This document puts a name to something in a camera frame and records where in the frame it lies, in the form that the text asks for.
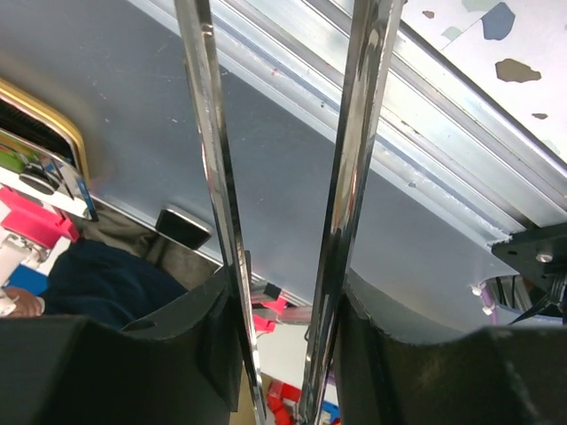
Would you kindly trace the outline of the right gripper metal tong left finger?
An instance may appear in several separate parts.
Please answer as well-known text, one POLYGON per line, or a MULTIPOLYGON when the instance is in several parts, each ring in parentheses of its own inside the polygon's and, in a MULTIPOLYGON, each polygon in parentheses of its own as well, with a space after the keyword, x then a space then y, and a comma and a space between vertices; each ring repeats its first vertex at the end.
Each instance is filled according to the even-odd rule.
POLYGON ((242 377, 266 420, 211 7, 175 9, 222 268, 122 331, 81 316, 2 320, 4 424, 226 424, 242 377))

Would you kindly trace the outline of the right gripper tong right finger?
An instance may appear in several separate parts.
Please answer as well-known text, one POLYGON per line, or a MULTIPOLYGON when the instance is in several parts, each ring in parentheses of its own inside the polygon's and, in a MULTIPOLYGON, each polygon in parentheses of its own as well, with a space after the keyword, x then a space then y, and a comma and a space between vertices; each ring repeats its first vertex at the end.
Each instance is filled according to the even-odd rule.
POLYGON ((563 424, 565 326, 403 343, 346 281, 401 9, 399 1, 353 7, 299 420, 320 420, 334 374, 346 424, 563 424))

